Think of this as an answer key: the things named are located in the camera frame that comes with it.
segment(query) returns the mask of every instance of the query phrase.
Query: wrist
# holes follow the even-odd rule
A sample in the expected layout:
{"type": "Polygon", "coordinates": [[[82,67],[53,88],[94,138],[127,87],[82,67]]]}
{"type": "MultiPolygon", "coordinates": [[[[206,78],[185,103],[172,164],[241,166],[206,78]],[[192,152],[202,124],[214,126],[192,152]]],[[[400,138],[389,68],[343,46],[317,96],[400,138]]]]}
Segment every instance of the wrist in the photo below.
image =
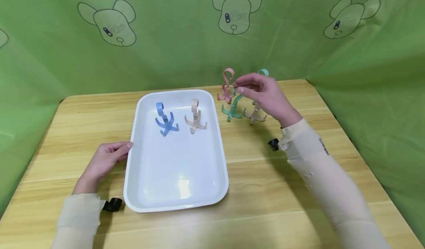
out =
{"type": "Polygon", "coordinates": [[[97,193],[98,188],[98,179],[82,174],[75,184],[72,195],[97,193]]]}
{"type": "Polygon", "coordinates": [[[292,106],[285,109],[285,112],[276,117],[281,128],[287,128],[302,120],[302,115],[292,106]]]}

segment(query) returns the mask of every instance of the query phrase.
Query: beige hook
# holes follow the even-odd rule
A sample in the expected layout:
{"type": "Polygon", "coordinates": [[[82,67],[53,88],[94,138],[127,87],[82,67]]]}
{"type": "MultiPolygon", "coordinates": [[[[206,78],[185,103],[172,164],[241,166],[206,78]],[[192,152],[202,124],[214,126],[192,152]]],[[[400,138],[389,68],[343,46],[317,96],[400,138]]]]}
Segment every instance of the beige hook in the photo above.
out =
{"type": "Polygon", "coordinates": [[[260,114],[259,114],[260,109],[261,108],[258,105],[258,103],[255,103],[254,111],[252,112],[252,114],[249,114],[249,113],[245,112],[245,110],[246,110],[246,108],[245,108],[245,110],[243,111],[243,115],[245,115],[248,118],[251,118],[251,121],[249,122],[249,124],[254,124],[255,123],[255,120],[257,120],[257,121],[264,121],[264,120],[266,120],[267,115],[265,115],[264,117],[260,118],[260,114]]]}
{"type": "Polygon", "coordinates": [[[197,99],[193,99],[192,100],[192,113],[193,113],[193,122],[187,120],[186,115],[184,115],[184,121],[188,124],[191,125],[192,127],[190,128],[190,132],[192,134],[195,133],[197,128],[200,129],[206,129],[207,128],[207,122],[205,122],[205,125],[201,124],[201,110],[199,110],[198,112],[198,105],[199,105],[199,101],[197,99]]]}

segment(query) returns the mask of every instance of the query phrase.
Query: blue hook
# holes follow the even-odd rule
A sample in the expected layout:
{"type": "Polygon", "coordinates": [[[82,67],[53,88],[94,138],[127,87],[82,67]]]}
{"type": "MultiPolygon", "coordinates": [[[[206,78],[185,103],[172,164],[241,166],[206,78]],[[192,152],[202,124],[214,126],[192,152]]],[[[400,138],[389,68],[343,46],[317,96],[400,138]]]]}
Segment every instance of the blue hook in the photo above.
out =
{"type": "Polygon", "coordinates": [[[257,72],[257,74],[261,75],[261,72],[265,75],[265,76],[269,76],[269,71],[267,69],[260,69],[260,71],[257,72]]]}
{"type": "Polygon", "coordinates": [[[156,111],[158,112],[158,115],[162,117],[162,120],[164,123],[160,123],[159,120],[155,117],[155,121],[159,127],[164,128],[164,132],[161,130],[160,133],[163,136],[166,136],[168,134],[168,131],[179,131],[179,124],[176,124],[176,127],[173,126],[174,122],[174,115],[173,112],[170,112],[170,121],[168,121],[167,116],[164,114],[164,104],[162,103],[156,103],[156,111]]]}
{"type": "Polygon", "coordinates": [[[221,106],[221,111],[224,112],[225,114],[228,114],[229,116],[227,117],[227,122],[230,122],[230,120],[232,120],[233,117],[236,118],[242,118],[243,114],[237,114],[236,113],[236,108],[238,106],[238,101],[243,97],[243,95],[239,95],[237,96],[232,103],[232,106],[230,107],[230,110],[225,110],[224,109],[224,104],[221,106]]]}

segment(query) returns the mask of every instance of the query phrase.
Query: green hook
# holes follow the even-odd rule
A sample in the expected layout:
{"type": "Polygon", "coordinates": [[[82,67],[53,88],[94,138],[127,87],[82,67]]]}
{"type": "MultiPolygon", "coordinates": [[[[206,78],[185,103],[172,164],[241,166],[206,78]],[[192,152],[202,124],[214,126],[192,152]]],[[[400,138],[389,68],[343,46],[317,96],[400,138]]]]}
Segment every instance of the green hook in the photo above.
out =
{"type": "Polygon", "coordinates": [[[269,71],[267,69],[260,69],[260,71],[257,72],[257,74],[263,73],[265,76],[269,76],[269,71]]]}
{"type": "Polygon", "coordinates": [[[233,117],[236,118],[242,118],[243,114],[237,114],[236,113],[236,108],[238,106],[238,101],[243,97],[242,94],[240,94],[239,96],[237,96],[232,103],[232,106],[230,107],[230,110],[225,110],[224,109],[224,104],[221,106],[221,111],[224,112],[225,114],[228,114],[229,116],[227,117],[227,122],[230,122],[230,120],[232,120],[233,117]]]}

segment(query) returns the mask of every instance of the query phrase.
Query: left hand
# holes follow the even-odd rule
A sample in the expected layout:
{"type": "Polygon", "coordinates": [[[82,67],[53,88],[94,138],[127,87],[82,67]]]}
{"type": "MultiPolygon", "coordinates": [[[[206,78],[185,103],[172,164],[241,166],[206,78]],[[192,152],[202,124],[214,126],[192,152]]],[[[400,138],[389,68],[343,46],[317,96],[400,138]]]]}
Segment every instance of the left hand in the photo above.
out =
{"type": "Polygon", "coordinates": [[[101,144],[75,185],[73,195],[97,193],[99,184],[117,163],[127,159],[132,142],[101,144]]]}

